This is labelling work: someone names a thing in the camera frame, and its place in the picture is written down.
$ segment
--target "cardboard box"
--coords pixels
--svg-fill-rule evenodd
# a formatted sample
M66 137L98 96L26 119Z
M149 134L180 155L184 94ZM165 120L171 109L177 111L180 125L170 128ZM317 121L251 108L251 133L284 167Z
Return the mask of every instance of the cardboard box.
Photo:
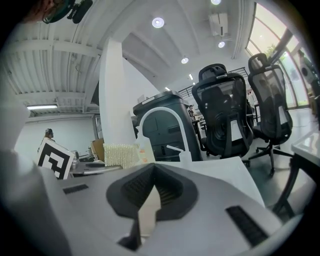
M105 161L104 138L99 138L91 142L92 153L96 154L98 159Z

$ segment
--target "white tabletop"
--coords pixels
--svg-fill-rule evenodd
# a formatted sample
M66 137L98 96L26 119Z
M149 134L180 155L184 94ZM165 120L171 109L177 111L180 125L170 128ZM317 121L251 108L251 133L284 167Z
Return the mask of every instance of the white tabletop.
M318 127L293 143L291 150L320 167L320 131Z
M156 162L181 167L180 162ZM219 160L192 162L189 171L223 180L265 207L261 194L241 158L231 157Z

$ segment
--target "paper tag on chair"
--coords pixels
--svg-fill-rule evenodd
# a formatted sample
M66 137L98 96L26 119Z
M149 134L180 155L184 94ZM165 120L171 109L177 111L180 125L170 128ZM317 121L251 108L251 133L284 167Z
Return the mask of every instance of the paper tag on chair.
M231 140L234 142L242 138L237 120L232 120L231 124Z
M280 116L280 124L281 125L288 122L283 106L279 106L279 116Z

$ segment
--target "air conditioner unit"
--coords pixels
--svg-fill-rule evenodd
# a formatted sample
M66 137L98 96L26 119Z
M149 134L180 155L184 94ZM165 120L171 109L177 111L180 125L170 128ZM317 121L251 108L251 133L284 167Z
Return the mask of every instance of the air conditioner unit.
M228 33L228 15L217 13L209 15L209 22L212 35L224 37Z

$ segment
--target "person wearing black cap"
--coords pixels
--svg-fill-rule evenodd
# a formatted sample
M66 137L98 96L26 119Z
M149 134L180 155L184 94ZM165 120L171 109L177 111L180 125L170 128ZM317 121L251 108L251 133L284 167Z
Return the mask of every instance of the person wearing black cap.
M191 121L195 121L197 114L194 112L194 105L190 105L189 106L188 113L189 113L189 116L191 118Z
M53 137L54 137L54 132L52 131L52 129L48 128L45 130L45 133L44 133L44 137L40 143L40 145L42 144L42 142L44 141L44 138L48 138L49 140L53 140Z

